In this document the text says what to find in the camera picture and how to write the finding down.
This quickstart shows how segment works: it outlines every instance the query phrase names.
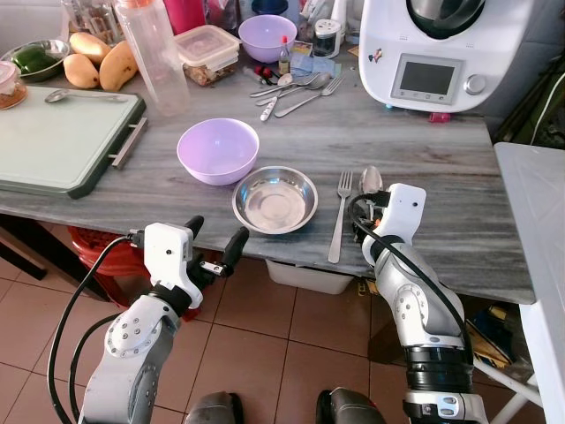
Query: lavender plastic bowl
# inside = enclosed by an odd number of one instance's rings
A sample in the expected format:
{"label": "lavender plastic bowl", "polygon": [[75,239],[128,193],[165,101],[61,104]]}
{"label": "lavender plastic bowl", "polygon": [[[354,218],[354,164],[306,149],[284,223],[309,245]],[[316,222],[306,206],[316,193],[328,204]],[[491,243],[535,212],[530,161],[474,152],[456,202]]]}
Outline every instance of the lavender plastic bowl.
{"label": "lavender plastic bowl", "polygon": [[245,122],[224,117],[189,128],[177,145],[186,170],[212,186],[239,181],[252,169],[258,152],[257,133]]}
{"label": "lavender plastic bowl", "polygon": [[263,64],[279,60],[284,35],[288,39],[286,46],[290,50],[297,38],[297,28],[288,19],[277,15],[253,16],[239,27],[239,38],[245,51]]}

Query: blue cloth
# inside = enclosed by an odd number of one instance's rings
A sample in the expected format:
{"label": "blue cloth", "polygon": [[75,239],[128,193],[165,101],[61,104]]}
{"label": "blue cloth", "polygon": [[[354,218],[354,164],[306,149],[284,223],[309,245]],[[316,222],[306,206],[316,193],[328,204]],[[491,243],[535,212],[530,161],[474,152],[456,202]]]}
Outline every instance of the blue cloth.
{"label": "blue cloth", "polygon": [[293,52],[290,56],[290,73],[293,77],[305,77],[314,72],[327,72],[332,78],[335,78],[339,70],[341,66],[336,66],[332,59],[309,57],[297,52]]}

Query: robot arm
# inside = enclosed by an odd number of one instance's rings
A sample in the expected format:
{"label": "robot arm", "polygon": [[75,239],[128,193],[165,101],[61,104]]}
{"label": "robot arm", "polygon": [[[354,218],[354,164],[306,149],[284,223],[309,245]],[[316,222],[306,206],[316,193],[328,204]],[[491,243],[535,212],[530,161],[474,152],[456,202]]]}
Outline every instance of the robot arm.
{"label": "robot arm", "polygon": [[153,223],[138,232],[154,289],[110,324],[102,361],[87,385],[79,423],[149,423],[159,375],[180,317],[200,305],[204,287],[217,276],[233,272],[249,238],[249,231],[242,227],[226,247],[221,263],[201,261],[201,257],[192,257],[192,242],[203,221],[197,217],[188,228]]}
{"label": "robot arm", "polygon": [[[372,231],[428,276],[464,322],[459,298],[439,282],[411,245],[425,199],[426,192],[420,188],[392,185],[388,194],[381,193],[383,215]],[[487,424],[482,399],[472,391],[473,366],[463,333],[444,300],[405,261],[373,238],[365,238],[363,253],[374,266],[377,288],[392,310],[404,349],[409,391],[403,409],[411,422]]]}

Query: black cable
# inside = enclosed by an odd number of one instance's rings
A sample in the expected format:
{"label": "black cable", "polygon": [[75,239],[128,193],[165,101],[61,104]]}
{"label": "black cable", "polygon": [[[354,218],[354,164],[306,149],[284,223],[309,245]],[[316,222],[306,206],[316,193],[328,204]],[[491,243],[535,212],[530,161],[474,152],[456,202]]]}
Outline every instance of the black cable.
{"label": "black cable", "polygon": [[469,365],[473,365],[473,348],[472,348],[472,344],[471,344],[471,338],[469,337],[469,333],[467,332],[467,329],[465,328],[465,323],[461,319],[461,316],[456,311],[455,307],[451,304],[449,299],[446,297],[446,295],[443,294],[443,291],[440,290],[440,288],[437,286],[437,284],[434,283],[429,276],[427,276],[420,268],[418,268],[414,264],[414,262],[412,262],[410,259],[408,259],[396,247],[392,246],[390,243],[388,243],[386,240],[384,240],[381,236],[379,236],[379,235],[375,234],[374,232],[368,230],[361,223],[361,220],[357,216],[355,216],[355,214],[353,213],[353,205],[355,205],[355,203],[357,203],[358,201],[361,201],[361,200],[366,200],[366,199],[370,200],[372,198],[373,197],[372,197],[371,194],[360,194],[359,196],[356,196],[353,199],[351,199],[350,204],[347,207],[347,213],[349,214],[351,220],[367,236],[373,238],[381,246],[388,249],[390,253],[392,253],[394,256],[396,256],[396,258],[398,258],[400,261],[404,262],[404,264],[408,268],[410,268],[414,272],[414,274],[419,276],[421,278],[421,280],[424,283],[426,283],[426,285],[432,290],[432,292],[434,292],[435,295],[438,298],[440,298],[440,300],[446,306],[448,311],[453,315],[454,320],[456,320],[457,327],[459,327],[459,330],[461,331],[461,336],[463,338],[463,344],[465,346],[465,353],[466,353],[466,356],[467,356],[467,362],[469,363]]}
{"label": "black cable", "polygon": [[71,401],[71,410],[72,416],[74,417],[75,421],[79,422],[80,418],[80,409],[77,404],[77,395],[74,389],[74,382],[77,376],[77,366],[79,365],[80,354],[82,352],[82,348],[84,347],[85,343],[87,342],[88,338],[97,331],[102,325],[114,321],[120,314],[113,314],[111,316],[107,316],[106,318],[102,318],[97,323],[95,323],[92,327],[90,327],[87,332],[82,336],[77,344],[77,347],[74,350],[74,354],[72,355],[71,361],[71,368],[69,369],[69,399]]}
{"label": "black cable", "polygon": [[63,424],[72,424],[71,419],[61,405],[61,400],[57,395],[57,388],[55,387],[55,362],[57,360],[57,350],[59,349],[61,336],[63,335],[64,325],[66,324],[67,319],[69,318],[69,314],[71,313],[71,309],[79,298],[79,295],[82,293],[85,287],[87,287],[88,283],[96,273],[98,267],[100,267],[104,258],[108,255],[109,251],[112,250],[114,246],[124,241],[130,241],[129,237],[118,237],[106,246],[106,248],[102,251],[98,259],[94,263],[93,267],[88,271],[87,275],[80,283],[79,287],[77,287],[77,290],[72,294],[71,300],[69,300],[69,303],[65,307],[63,315],[61,316],[61,319],[56,326],[55,336],[53,337],[53,344],[51,345],[51,351],[49,352],[49,364],[47,367],[47,386],[49,389],[49,395],[51,397],[51,404],[55,408],[55,412]]}

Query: marble countertop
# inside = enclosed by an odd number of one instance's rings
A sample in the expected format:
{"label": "marble countertop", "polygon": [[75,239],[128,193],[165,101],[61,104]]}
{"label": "marble countertop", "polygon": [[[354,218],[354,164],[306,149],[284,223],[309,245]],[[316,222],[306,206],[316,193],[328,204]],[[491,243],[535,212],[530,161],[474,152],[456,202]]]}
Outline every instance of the marble countertop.
{"label": "marble countertop", "polygon": [[[109,168],[96,188],[79,200],[0,192],[0,212],[43,221],[125,233],[153,222],[182,224],[206,218],[196,246],[222,250],[240,226],[231,208],[234,185],[204,185],[177,159],[179,137],[191,125],[232,117],[260,137],[255,169],[284,165],[301,170],[318,189],[312,221],[282,236],[253,233],[245,255],[370,276],[371,269],[344,223],[341,260],[328,262],[339,208],[336,187],[342,170],[377,166],[385,186],[405,183],[427,192],[422,224],[413,240],[440,280],[454,291],[530,304],[535,301],[501,172],[481,117],[455,115],[448,124],[430,124],[427,114],[385,110],[363,88],[357,60],[342,54],[345,81],[329,97],[287,117],[260,122],[262,108],[249,93],[260,86],[241,72],[211,87],[190,84],[192,105],[179,117],[159,117],[147,102],[149,127],[122,170]],[[63,79],[49,83],[68,87]],[[147,91],[137,77],[124,90]],[[289,95],[290,106],[311,93]]]}

